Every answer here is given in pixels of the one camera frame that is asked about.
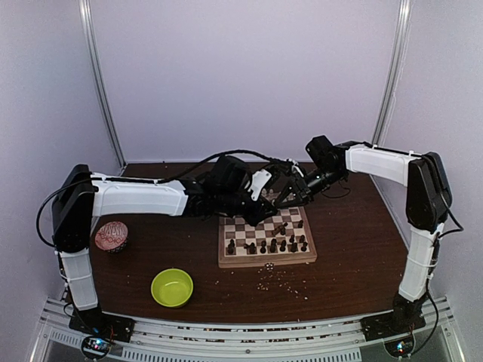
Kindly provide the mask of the wooden chess board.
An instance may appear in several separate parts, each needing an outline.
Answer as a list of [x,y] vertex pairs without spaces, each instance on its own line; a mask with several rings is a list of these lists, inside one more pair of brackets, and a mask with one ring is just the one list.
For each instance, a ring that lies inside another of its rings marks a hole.
[[[303,220],[303,227],[298,228],[298,222]],[[287,222],[286,235],[272,236],[272,230],[282,223]],[[297,239],[297,252],[291,253],[290,238],[292,235]],[[306,240],[299,242],[300,236],[305,235]],[[277,252],[270,253],[271,240],[277,240]],[[232,256],[227,254],[227,247],[230,239],[235,240],[235,252]],[[278,251],[280,243],[286,240],[286,250],[283,253]],[[247,255],[244,245],[255,243],[257,253]],[[306,252],[301,247],[307,243]],[[260,253],[262,244],[266,244],[266,253]],[[280,210],[278,214],[265,219],[257,226],[248,225],[241,217],[219,219],[218,233],[218,266],[220,268],[252,268],[270,265],[296,265],[313,263],[317,260],[318,254],[315,242],[312,237],[309,221],[303,207],[290,207]]]

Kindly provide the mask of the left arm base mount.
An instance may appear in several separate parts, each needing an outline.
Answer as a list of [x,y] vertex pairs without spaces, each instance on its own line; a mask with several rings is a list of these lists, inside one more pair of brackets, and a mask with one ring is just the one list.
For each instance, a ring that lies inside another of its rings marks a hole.
[[135,322],[131,318],[107,314],[100,325],[90,327],[79,316],[72,316],[69,328],[84,333],[80,350],[90,360],[100,360],[111,352],[120,349],[120,343],[128,343],[134,331]]

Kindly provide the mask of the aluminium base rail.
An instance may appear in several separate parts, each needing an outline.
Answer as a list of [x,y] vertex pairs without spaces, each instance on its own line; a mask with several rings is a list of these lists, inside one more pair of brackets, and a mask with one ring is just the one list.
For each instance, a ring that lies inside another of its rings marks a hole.
[[[88,361],[85,334],[69,328],[63,300],[47,299],[27,361]],[[275,324],[202,324],[136,318],[129,342],[115,342],[100,361],[469,361],[445,297],[435,300],[438,326],[411,359],[393,357],[389,347],[407,333],[368,340],[363,314],[319,321]]]

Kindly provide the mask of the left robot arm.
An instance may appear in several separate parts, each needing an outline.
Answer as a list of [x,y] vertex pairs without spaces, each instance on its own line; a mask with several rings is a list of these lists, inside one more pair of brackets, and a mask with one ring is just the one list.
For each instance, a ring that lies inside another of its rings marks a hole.
[[211,170],[196,178],[180,173],[166,179],[114,177],[76,165],[63,186],[47,196],[53,235],[48,246],[59,255],[72,296],[75,316],[93,335],[108,329],[94,286],[89,247],[91,220],[115,214],[161,214],[182,217],[241,217],[252,226],[274,216],[278,208],[261,192],[279,177],[300,180],[304,172],[292,160],[268,158],[251,172],[236,151],[213,155]]

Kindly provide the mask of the right aluminium frame post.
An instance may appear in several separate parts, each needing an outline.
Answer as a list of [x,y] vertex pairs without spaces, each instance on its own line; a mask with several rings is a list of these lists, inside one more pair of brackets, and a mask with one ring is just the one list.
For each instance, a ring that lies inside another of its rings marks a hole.
[[398,17],[395,27],[394,42],[392,45],[392,55],[386,77],[386,85],[371,140],[372,143],[375,143],[378,146],[383,145],[385,142],[386,134],[389,129],[389,123],[393,113],[393,107],[395,105],[395,91],[403,70],[412,7],[413,1],[401,0],[399,2]]

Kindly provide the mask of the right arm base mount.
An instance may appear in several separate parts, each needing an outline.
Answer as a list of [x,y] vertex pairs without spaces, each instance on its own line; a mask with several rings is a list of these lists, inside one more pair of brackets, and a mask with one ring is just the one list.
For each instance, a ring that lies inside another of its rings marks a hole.
[[426,321],[420,315],[400,318],[391,311],[362,318],[360,324],[366,342],[382,339],[389,356],[403,358],[416,351],[414,332],[425,327]]

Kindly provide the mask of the dark queen piece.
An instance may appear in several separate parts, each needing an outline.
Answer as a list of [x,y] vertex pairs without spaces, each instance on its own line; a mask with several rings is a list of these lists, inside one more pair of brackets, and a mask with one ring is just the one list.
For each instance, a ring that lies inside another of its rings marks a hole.
[[255,243],[244,245],[247,255],[254,255],[257,253],[257,246]]

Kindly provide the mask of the aluminium frame post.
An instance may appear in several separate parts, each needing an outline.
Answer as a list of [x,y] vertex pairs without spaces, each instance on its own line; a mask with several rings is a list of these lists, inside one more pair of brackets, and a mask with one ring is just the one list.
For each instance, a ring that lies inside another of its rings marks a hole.
[[106,126],[109,143],[114,151],[115,158],[121,169],[123,169],[127,162],[122,151],[121,143],[118,133],[115,129],[115,124],[110,109],[109,100],[106,92],[106,85],[103,80],[102,69],[100,65],[100,58],[97,50],[97,41],[95,36],[94,21],[91,11],[91,2],[88,0],[80,0],[78,2],[82,28],[85,34],[85,42],[88,49],[88,55],[91,63],[91,70],[94,77],[95,91],[102,115],[103,123]]
[[395,105],[395,91],[403,70],[412,7],[413,1],[401,0],[399,2],[398,17],[395,27],[394,42],[392,45],[392,55],[386,77],[386,85],[371,140],[372,143],[375,143],[378,146],[383,145],[385,142],[386,134],[389,129],[389,123],[393,113],[393,107]]

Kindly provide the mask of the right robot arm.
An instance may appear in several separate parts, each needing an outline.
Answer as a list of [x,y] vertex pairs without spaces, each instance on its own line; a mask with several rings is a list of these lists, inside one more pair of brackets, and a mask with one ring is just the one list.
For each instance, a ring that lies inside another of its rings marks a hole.
[[429,298],[429,279],[438,262],[441,239],[449,233],[445,223],[454,216],[451,187],[440,155],[401,152],[356,141],[334,145],[325,136],[312,138],[306,151],[315,169],[309,173],[297,168],[291,171],[274,202],[277,208],[308,204],[350,173],[376,176],[405,187],[411,242],[393,311],[386,322],[392,332],[404,332],[420,316]]

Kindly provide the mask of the green plastic bowl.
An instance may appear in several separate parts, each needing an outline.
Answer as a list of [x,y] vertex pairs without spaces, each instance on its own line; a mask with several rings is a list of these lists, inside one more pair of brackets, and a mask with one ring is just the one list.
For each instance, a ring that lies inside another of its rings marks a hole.
[[160,271],[150,287],[152,298],[166,308],[181,308],[191,298],[194,283],[191,276],[179,268]]

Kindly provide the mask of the left aluminium frame post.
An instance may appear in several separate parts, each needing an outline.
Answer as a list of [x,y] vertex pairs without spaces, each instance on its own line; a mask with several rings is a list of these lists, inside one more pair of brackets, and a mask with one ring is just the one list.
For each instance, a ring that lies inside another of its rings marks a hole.
[[82,28],[85,34],[85,42],[88,49],[88,55],[91,63],[91,70],[94,77],[95,91],[102,115],[103,123],[106,126],[109,143],[114,151],[115,158],[121,169],[123,169],[127,162],[122,151],[121,143],[118,133],[115,129],[115,124],[110,109],[109,100],[106,92],[106,85],[103,80],[102,69],[100,65],[100,58],[97,50],[97,41],[95,36],[94,21],[91,11],[91,2],[88,0],[80,0],[78,2]]

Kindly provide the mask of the pile of dark chess pieces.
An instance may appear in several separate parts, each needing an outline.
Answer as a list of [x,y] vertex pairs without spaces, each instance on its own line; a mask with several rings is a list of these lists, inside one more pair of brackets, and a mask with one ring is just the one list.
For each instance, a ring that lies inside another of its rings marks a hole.
[[281,225],[276,226],[272,230],[272,236],[275,237],[278,234],[280,234],[280,235],[286,235],[286,228],[287,228],[287,226],[288,226],[288,223],[287,222],[284,222]]

